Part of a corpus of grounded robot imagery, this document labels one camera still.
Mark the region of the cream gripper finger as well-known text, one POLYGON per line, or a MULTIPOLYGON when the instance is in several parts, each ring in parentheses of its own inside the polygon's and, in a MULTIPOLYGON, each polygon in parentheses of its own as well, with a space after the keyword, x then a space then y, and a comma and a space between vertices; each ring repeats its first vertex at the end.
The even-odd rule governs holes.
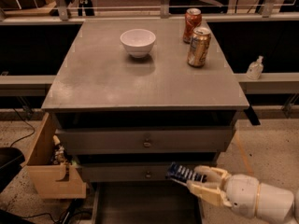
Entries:
POLYGON ((191 194, 214 206, 232 206, 226 192, 218 185, 188 181, 187 188, 191 194))
POLYGON ((221 168, 199 165, 194 168, 194 171, 200 175, 206 176, 206 184, 222 185, 232 175, 221 168))

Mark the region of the white rounded gripper body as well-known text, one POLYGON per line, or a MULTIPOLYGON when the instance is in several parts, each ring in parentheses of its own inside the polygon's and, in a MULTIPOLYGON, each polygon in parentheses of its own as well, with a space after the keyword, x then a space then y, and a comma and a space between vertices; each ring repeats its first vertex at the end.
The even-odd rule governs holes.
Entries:
POLYGON ((248 175, 232 175, 227 180, 224 190, 233 213, 254 218, 259 185, 255 177, 248 175))

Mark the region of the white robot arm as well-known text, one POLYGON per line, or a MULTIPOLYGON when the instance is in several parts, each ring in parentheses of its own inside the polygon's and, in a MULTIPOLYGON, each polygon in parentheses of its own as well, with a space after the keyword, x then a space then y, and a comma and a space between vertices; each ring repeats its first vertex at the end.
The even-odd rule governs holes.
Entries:
POLYGON ((204 175, 206 182, 188 180, 186 186, 201 200, 268 224, 298 224, 298 194, 250 175, 231 175, 221 168, 200 165, 194 171, 204 175))

